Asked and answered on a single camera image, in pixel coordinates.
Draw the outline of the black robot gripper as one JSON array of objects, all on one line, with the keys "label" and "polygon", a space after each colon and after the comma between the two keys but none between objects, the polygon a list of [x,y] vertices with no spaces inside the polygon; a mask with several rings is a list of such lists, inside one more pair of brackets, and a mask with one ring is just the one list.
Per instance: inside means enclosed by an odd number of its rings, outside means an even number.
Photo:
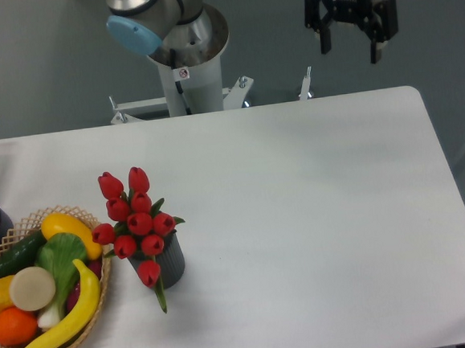
[{"label": "black robot gripper", "polygon": [[399,30],[396,0],[304,0],[304,25],[319,35],[323,55],[332,49],[333,21],[361,24],[370,40],[370,63],[381,59],[380,45]]}]

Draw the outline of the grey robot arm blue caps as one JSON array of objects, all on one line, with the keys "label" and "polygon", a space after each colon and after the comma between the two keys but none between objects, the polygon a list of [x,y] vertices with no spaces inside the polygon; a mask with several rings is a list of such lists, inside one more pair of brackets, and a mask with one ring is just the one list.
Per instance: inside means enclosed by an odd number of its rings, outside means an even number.
[{"label": "grey robot arm blue caps", "polygon": [[[217,58],[229,39],[227,21],[203,0],[106,0],[108,33],[125,49],[167,68],[196,67]],[[398,32],[396,0],[304,0],[304,25],[331,50],[330,25],[353,24],[370,40],[370,62]]]}]

